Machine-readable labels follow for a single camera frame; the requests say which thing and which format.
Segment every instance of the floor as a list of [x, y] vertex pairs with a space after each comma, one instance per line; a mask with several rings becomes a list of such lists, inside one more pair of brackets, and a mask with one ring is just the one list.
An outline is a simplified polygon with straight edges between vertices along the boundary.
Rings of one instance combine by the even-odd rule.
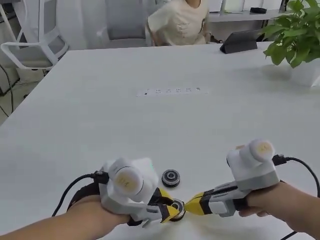
[[[13, 103], [14, 109], [16, 109], [20, 103], [24, 100], [24, 95], [31, 93], [31, 91], [37, 86], [38, 82], [41, 81], [43, 75], [36, 73], [25, 74], [24, 79], [18, 81], [12, 88], [13, 91]], [[5, 96], [0, 96], [0, 106], [4, 111], [10, 115], [11, 114], [11, 93], [8, 92]], [[0, 109], [0, 125], [5, 122], [7, 116]]]

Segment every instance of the metal bearing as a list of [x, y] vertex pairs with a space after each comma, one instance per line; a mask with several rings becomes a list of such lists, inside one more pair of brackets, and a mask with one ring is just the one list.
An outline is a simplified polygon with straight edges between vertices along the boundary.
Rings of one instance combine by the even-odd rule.
[[168, 188], [174, 188], [180, 183], [180, 174], [173, 169], [166, 170], [162, 174], [162, 183]]
[[185, 210], [185, 203], [183, 201], [179, 199], [173, 199], [173, 204], [171, 205], [171, 207], [174, 207], [179, 211], [179, 214], [177, 216], [170, 219], [171, 222], [178, 222], [184, 218], [186, 214], [186, 210]]

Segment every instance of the shelf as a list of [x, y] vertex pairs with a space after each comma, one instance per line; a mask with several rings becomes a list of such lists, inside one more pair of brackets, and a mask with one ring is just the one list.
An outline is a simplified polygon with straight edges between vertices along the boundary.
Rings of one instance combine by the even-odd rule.
[[239, 21], [255, 21], [255, 20], [270, 20], [284, 15], [286, 12], [280, 10], [268, 10], [265, 14], [250, 13], [249, 11], [242, 11], [239, 13], [226, 12], [210, 12], [209, 22], [239, 22]]

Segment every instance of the potted plant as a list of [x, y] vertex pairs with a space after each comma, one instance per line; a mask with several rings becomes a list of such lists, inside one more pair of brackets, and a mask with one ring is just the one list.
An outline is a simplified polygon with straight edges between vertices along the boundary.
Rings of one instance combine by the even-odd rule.
[[284, 59], [293, 68], [291, 79], [301, 85], [320, 84], [320, 7], [317, 0], [292, 0], [291, 14], [277, 17], [262, 29], [274, 38], [264, 54], [279, 65]]

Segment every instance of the person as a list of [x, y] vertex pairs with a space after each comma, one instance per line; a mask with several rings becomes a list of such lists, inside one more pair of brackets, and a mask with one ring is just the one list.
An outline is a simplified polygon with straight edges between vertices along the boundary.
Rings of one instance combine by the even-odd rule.
[[208, 16], [207, 0], [171, 0], [149, 16], [146, 27], [156, 46], [206, 44]]
[[[319, 198], [280, 182], [252, 192], [247, 202], [249, 208], [240, 211], [240, 216], [271, 215], [285, 221], [294, 231], [320, 240]], [[67, 213], [0, 236], [0, 240], [96, 240], [128, 221], [128, 216], [114, 215], [104, 210], [99, 196], [90, 196], [75, 203]]]

